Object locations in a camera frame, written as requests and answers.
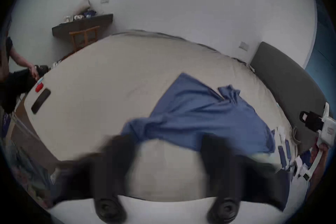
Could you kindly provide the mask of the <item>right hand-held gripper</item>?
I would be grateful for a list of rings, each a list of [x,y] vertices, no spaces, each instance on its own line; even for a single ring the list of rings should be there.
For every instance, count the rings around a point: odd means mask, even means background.
[[[329,148],[333,147],[335,144],[336,137],[336,121],[329,116],[330,113],[330,105],[329,103],[325,103],[323,115],[320,116],[312,111],[306,112],[301,111],[299,115],[299,119],[301,122],[305,124],[305,127],[316,132],[317,136],[317,146],[321,143],[326,143]],[[321,159],[322,152],[320,151],[317,154],[316,159],[311,165],[310,169],[306,167],[302,167],[301,176],[306,180],[310,181],[313,173],[315,172],[319,161]]]

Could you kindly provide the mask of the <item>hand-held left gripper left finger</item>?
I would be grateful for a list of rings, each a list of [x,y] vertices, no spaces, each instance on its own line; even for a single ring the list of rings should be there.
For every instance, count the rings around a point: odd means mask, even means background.
[[[125,222],[127,213],[118,196],[127,193],[126,175],[136,149],[133,135],[117,135],[99,152],[61,162],[51,189],[51,205],[92,198],[100,220],[109,224]]]

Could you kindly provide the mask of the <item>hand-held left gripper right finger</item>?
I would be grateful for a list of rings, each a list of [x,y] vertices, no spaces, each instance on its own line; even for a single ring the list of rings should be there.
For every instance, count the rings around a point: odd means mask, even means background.
[[[208,177],[206,196],[215,197],[208,210],[211,224],[232,222],[241,201],[268,204],[284,211],[289,196],[289,174],[239,155],[226,138],[212,134],[202,137],[202,162]]]

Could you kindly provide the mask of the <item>person's right hand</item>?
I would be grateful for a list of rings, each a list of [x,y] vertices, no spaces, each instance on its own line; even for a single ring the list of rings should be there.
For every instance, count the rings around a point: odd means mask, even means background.
[[[326,143],[321,143],[319,146],[317,144],[312,147],[310,153],[310,164],[313,164],[314,160],[317,157],[317,154],[319,152],[322,152],[321,159],[319,161],[319,166],[325,166],[327,162],[328,152],[329,152],[329,146]]]

